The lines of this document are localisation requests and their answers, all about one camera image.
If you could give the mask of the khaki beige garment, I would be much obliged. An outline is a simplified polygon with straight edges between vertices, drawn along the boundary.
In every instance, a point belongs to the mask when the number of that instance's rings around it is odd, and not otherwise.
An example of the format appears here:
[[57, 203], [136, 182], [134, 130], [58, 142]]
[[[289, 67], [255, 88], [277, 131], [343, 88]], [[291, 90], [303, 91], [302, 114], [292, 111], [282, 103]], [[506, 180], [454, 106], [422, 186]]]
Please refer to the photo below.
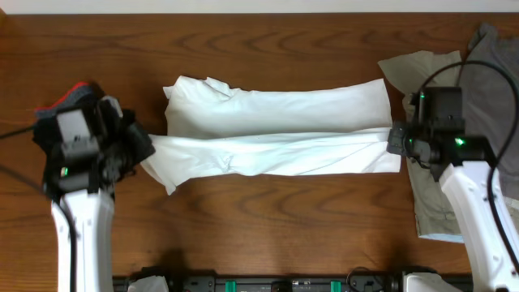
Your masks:
[[448, 163], [499, 159], [495, 177], [518, 221], [517, 77], [498, 61], [459, 52], [419, 51], [382, 60], [389, 83], [404, 93], [405, 122], [394, 123], [388, 150], [407, 159], [420, 238], [462, 243], [439, 178]]

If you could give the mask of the grey garment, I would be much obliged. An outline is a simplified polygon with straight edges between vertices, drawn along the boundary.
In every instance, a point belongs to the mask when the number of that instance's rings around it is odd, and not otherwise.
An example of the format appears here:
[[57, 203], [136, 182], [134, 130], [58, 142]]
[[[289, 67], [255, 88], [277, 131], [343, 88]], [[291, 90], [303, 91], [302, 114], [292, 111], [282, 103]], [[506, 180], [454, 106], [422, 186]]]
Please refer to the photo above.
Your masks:
[[[484, 61], [504, 69], [518, 82], [518, 39], [502, 38], [496, 27], [481, 24], [468, 45], [469, 60]], [[515, 113], [514, 97], [508, 82], [496, 71], [480, 65], [461, 70], [459, 84], [463, 94], [465, 132], [484, 135], [498, 152]], [[513, 137], [498, 166], [503, 195], [518, 198], [518, 135]]]

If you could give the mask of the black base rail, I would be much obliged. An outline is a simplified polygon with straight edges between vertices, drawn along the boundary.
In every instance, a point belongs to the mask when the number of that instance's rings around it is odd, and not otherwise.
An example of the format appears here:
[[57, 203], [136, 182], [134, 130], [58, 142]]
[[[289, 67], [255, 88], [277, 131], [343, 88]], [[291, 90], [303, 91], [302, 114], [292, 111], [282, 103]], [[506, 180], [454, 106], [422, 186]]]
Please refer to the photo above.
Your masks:
[[214, 272], [176, 275], [161, 267], [142, 268], [130, 276], [114, 276], [116, 291], [126, 291], [130, 285], [150, 276], [163, 276], [165, 287], [172, 292], [332, 292], [332, 291], [389, 291], [404, 289], [404, 277], [412, 272], [429, 272], [429, 268], [411, 267], [397, 272], [379, 272], [357, 267], [346, 275], [331, 277], [220, 276]]

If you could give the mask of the white printed t-shirt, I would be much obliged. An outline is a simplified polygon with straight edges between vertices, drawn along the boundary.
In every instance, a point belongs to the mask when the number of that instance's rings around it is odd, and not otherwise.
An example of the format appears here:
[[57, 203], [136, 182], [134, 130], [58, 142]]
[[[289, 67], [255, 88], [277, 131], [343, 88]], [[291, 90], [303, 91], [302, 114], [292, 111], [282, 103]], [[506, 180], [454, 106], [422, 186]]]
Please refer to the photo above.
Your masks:
[[381, 79], [309, 92], [231, 88], [179, 77], [165, 88], [167, 132], [153, 135], [144, 170], [168, 193], [192, 178], [396, 173]]

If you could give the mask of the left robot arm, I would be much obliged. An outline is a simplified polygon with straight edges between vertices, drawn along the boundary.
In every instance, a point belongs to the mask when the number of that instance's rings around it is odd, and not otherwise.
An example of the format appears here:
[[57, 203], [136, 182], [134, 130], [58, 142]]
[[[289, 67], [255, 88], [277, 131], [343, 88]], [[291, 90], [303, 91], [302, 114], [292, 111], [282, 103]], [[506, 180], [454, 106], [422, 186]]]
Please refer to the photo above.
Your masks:
[[114, 288], [114, 187], [155, 149], [133, 111], [102, 101], [39, 121], [46, 151], [43, 191], [58, 239], [58, 290]]

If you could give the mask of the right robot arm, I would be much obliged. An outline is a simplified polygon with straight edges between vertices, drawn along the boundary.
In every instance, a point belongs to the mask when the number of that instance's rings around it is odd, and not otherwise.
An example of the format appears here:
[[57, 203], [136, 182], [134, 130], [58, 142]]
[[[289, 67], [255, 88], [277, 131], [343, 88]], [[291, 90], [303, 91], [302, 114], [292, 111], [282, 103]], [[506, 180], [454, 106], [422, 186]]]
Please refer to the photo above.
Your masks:
[[429, 87], [411, 99], [414, 115], [395, 122], [391, 154], [413, 158], [431, 172], [451, 204], [470, 259], [475, 291], [516, 291], [518, 234], [491, 169], [488, 139], [465, 133], [461, 89]]

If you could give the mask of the black folded garment stack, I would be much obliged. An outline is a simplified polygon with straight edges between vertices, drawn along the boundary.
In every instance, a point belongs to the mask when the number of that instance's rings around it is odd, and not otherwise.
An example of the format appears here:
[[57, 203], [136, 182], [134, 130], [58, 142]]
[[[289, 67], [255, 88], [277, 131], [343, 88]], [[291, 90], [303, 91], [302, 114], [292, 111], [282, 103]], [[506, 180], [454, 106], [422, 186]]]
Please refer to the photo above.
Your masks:
[[36, 110], [32, 140], [49, 162], [101, 159], [122, 121], [136, 119], [133, 110], [121, 107], [121, 120], [106, 120], [99, 106], [104, 96], [98, 84], [79, 82], [53, 105]]

